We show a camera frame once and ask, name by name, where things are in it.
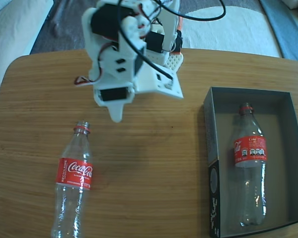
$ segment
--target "wooden table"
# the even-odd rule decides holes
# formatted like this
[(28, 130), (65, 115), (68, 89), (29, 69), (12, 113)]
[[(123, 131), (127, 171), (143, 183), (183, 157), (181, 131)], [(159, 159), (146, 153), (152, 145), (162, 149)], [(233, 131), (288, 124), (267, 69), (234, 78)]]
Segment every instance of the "wooden table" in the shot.
[[(78, 120), (103, 179), (86, 204), (87, 238), (200, 238), (209, 233), (203, 100), (210, 86), (290, 91), (298, 62), (183, 50), (184, 100), (137, 95), (122, 123), (94, 102), (84, 50), (17, 59), (0, 89), (0, 238), (49, 238), (58, 159)], [(298, 224), (253, 237), (297, 237)]]

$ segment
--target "coca-cola logo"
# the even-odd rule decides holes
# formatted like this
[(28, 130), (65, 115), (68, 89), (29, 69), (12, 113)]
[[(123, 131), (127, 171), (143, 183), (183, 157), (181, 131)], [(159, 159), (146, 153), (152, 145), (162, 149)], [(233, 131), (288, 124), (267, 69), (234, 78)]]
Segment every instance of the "coca-cola logo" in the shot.
[(85, 166), (85, 165), (78, 165), (77, 162), (73, 162), (69, 165), (68, 172), (78, 173), (83, 176), (88, 176), (91, 178), (92, 173), (93, 173), (93, 167)]
[(236, 153), (237, 151), (240, 151), (240, 144), (241, 144), (241, 140), (240, 141), (236, 141), (234, 144), (234, 152)]

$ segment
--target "cardboard box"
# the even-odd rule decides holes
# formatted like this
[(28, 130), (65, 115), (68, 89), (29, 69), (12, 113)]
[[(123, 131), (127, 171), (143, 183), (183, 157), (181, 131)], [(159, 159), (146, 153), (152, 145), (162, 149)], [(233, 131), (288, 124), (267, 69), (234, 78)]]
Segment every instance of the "cardboard box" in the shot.
[[(266, 217), (257, 226), (238, 224), (233, 137), (239, 105), (251, 103), (267, 140)], [(212, 87), (204, 101), (210, 182), (210, 236), (237, 237), (298, 222), (298, 123), (291, 95)]]

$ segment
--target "white 3d-printed part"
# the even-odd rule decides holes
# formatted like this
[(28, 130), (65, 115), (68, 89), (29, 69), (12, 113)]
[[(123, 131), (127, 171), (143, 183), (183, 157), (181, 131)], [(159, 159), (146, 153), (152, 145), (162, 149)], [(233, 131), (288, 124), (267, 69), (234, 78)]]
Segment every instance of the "white 3d-printed part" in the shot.
[[(159, 55), (160, 54), (156, 52), (147, 51), (148, 59), (157, 64), (160, 63), (160, 60), (158, 58)], [(164, 67), (169, 68), (174, 72), (177, 72), (182, 63), (183, 63), (183, 54), (181, 53), (178, 55), (169, 54), (169, 57)]]
[(183, 63), (183, 54), (173, 55), (170, 54), (167, 63), (164, 67), (171, 69), (174, 72), (177, 72)]

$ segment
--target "robotic arm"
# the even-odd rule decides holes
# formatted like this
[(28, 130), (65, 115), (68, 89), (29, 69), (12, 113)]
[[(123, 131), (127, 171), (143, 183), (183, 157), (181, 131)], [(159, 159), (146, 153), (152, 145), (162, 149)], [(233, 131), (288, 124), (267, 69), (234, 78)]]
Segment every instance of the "robotic arm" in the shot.
[[(144, 56), (148, 55), (165, 73), (158, 72), (144, 62), (122, 37), (117, 21), (118, 0), (100, 0), (96, 8), (89, 8), (82, 17), (82, 26), (92, 68), (89, 80), (76, 81), (75, 84), (93, 85), (96, 103), (108, 108), (114, 122), (122, 120), (124, 105), (131, 103), (136, 94), (156, 92), (183, 98), (176, 75), (183, 56), (180, 53), (170, 55), (175, 48), (180, 49), (181, 43), (176, 44), (179, 38), (178, 16), (161, 9), (152, 0), (120, 2), (121, 27), (125, 35), (138, 51)], [(175, 11), (179, 10), (179, 0), (161, 0), (161, 3)], [(158, 15), (162, 26), (152, 26)], [(168, 66), (172, 57), (177, 59), (174, 70)]]

